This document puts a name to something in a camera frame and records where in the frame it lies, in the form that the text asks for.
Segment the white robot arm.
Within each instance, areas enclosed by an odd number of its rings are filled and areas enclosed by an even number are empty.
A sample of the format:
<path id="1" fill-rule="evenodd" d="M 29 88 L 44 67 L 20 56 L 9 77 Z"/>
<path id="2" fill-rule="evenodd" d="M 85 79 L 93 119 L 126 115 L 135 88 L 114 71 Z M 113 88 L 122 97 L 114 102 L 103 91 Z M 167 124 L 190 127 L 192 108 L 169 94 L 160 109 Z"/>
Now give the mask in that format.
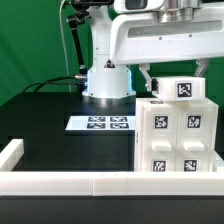
<path id="1" fill-rule="evenodd" d="M 111 0 L 90 4 L 93 64 L 83 95 L 94 100 L 133 97 L 130 65 L 152 89 L 152 63 L 195 60 L 201 77 L 209 60 L 224 56 L 224 2 Z"/>

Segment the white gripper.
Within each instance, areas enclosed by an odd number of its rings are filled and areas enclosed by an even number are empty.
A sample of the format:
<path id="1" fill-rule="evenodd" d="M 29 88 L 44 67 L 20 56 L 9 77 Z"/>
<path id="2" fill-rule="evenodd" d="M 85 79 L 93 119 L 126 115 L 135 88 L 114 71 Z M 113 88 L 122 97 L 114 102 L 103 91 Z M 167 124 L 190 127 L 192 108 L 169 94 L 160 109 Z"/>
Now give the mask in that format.
<path id="1" fill-rule="evenodd" d="M 196 77 L 209 66 L 208 58 L 224 56 L 224 3 L 164 3 L 157 10 L 118 13 L 110 37 L 115 64 L 140 64 L 145 88 L 157 94 L 158 81 L 149 64 L 195 60 Z"/>

